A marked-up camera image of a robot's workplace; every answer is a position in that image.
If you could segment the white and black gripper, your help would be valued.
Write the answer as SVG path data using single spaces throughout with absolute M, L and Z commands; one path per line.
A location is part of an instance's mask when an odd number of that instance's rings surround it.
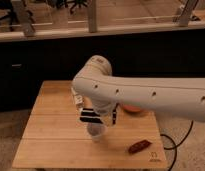
M 113 126 L 116 124 L 117 107 L 117 103 L 109 103 L 104 106 L 94 105 L 92 108 L 83 108 L 79 119 L 82 122 Z

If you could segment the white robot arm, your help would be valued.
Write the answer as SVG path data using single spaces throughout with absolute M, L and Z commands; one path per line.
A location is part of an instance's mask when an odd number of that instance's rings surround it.
M 94 55 L 72 86 L 91 100 L 100 116 L 112 115 L 119 103 L 205 122 L 205 78 L 115 77 L 110 62 Z

